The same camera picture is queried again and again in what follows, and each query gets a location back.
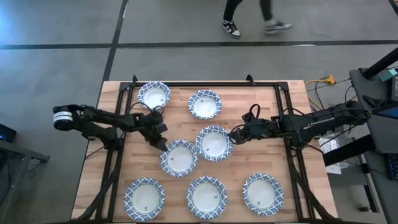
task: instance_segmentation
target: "black metal frame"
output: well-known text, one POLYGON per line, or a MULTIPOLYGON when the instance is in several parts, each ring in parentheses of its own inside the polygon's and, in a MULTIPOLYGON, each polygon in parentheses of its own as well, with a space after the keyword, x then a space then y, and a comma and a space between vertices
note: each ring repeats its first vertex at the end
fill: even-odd
MULTIPOLYGON (((248 75, 246 81, 242 82, 164 82, 166 85, 173 87, 173 86, 256 86, 256 87, 273 87, 275 90, 277 106, 279 113, 283 113, 283 105, 282 105, 282 97, 280 91, 284 92, 285 99, 287 102, 287 107, 292 108, 292 101, 290 99, 290 92, 289 86, 287 82, 255 82, 251 75, 248 75)), ((136 76, 133 76, 132 82, 122 82, 119 87, 119 95, 118 101, 116 103, 116 111, 115 113, 119 114, 121 112, 122 100, 125 91, 128 90, 127 94, 127 102, 126 102, 126 110, 125 114, 129 113, 129 109, 132 103, 132 92, 134 87, 140 87, 145 85, 146 82, 137 82, 136 76)), ((68 222, 63 223, 112 223, 113 222, 113 214, 114 214, 114 207, 116 203, 116 193, 118 190, 118 182, 119 182, 119 175, 121 171, 121 162, 123 158, 123 150, 124 150, 124 136, 120 138, 120 145, 115 146, 113 150, 108 150, 106 155, 106 161, 104 166, 103 172, 103 179, 101 183, 101 189, 98 195, 95 197, 91 205, 87 208, 82 216, 77 219, 70 220, 68 222), (114 169, 111 174, 111 161, 113 158, 113 151, 117 151, 118 155, 116 158, 116 163, 114 165, 114 169), (112 185, 111 189, 111 196, 110 196, 110 203, 108 213, 106 218, 103 218, 103 203, 104 197, 106 192, 109 190, 110 186, 112 185), (95 219, 90 220, 92 214, 96 210, 95 219)), ((303 154, 301 151, 297 151, 297 162, 299 166, 299 171, 295 168, 294 158, 292 156, 292 149, 290 146, 289 139, 284 138, 285 143, 285 150, 287 156, 287 165, 289 167, 289 174, 290 174, 290 181, 292 183, 292 191, 294 196, 295 208, 297 212, 297 220, 298 222, 305 222, 305 223, 355 223, 355 222, 345 222, 339 220, 333 216, 331 216, 320 204, 317 198, 312 194, 309 184, 308 184, 308 177, 307 172, 305 170, 305 163, 303 159, 303 154), (308 216, 309 218, 305 218, 303 215, 303 208, 301 206, 300 201, 300 193, 299 188, 303 190, 305 194, 305 200, 307 203, 308 209, 308 216), (315 210, 318 212, 319 216, 321 216, 321 220, 316 219, 315 217, 315 210)))

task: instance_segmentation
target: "person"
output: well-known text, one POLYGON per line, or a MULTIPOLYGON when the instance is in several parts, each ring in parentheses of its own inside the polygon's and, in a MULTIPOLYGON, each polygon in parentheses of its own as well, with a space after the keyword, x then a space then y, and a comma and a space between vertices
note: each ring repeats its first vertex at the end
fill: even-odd
MULTIPOLYGON (((223 19, 223 28, 226 33, 235 38, 239 39, 241 37, 241 33, 239 32, 236 24, 233 21, 234 12, 237 6, 243 0, 227 0, 225 11, 224 11, 224 19, 223 19)), ((275 34, 277 32, 282 32, 289 29, 292 25, 286 24, 281 21, 278 21, 274 15, 271 13, 271 0, 260 0, 260 8, 262 12, 262 16, 266 22, 264 32, 266 34, 275 34)))

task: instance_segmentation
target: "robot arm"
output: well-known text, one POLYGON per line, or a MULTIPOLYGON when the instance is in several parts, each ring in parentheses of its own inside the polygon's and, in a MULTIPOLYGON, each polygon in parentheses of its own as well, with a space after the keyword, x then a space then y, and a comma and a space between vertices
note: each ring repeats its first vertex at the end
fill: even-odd
POLYGON ((311 139, 319 134, 325 134, 343 124, 362 125, 370 114, 360 103, 348 101, 334 107, 314 113, 297 115, 282 114, 271 120, 259 119, 259 105, 253 105, 250 111, 242 116, 244 124, 234 128, 228 136, 235 144, 243 144, 252 139, 283 138, 291 139, 293 147, 303 148, 311 139), (258 107, 257 115, 252 113, 258 107))
POLYGON ((77 130, 85 138, 91 136, 99 138, 105 148, 117 143, 117 128, 124 132, 139 131, 151 146, 167 151, 167 139, 161 133, 167 130, 163 124, 162 114, 158 111, 144 115, 133 113, 127 115, 114 114, 98 110, 86 105, 64 105, 53 108, 54 127, 61 131, 77 130), (113 127, 102 128, 96 123, 110 124, 113 127))

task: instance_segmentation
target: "gray floor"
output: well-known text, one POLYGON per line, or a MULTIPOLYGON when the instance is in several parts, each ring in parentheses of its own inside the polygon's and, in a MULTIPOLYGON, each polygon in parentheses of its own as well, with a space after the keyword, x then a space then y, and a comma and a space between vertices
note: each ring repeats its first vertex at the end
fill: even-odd
MULTIPOLYGON (((0 1, 0 45, 109 44, 122 0, 0 1)), ((220 20, 225 1, 131 0, 119 43, 229 42, 220 20)), ((398 39, 398 17, 387 0, 281 0, 275 14, 294 24, 264 36, 257 1, 236 12, 241 41, 398 39)), ((318 47, 192 47, 117 49, 110 80, 312 80, 367 67, 396 45, 318 47)), ((96 105, 109 49, 0 50, 0 123, 18 131, 16 144, 51 155, 37 175, 24 179, 9 223, 68 220, 87 141, 52 126, 52 107, 96 105)), ((319 90, 324 105, 344 101, 349 81, 319 90)), ((314 91, 308 92, 315 98, 314 91)), ((353 130, 354 136, 366 127, 353 130)), ((350 189, 334 188, 339 216, 364 220, 350 189)))

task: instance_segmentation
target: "black pants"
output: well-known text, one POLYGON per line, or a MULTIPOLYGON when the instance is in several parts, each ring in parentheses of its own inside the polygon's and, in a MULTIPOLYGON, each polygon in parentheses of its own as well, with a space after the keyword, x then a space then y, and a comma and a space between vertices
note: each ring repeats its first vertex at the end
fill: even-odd
MULTIPOLYGON (((224 20, 232 21, 235 9, 243 0, 228 0, 224 11, 224 20)), ((272 19, 271 0, 260 0, 260 8, 265 21, 272 19)))

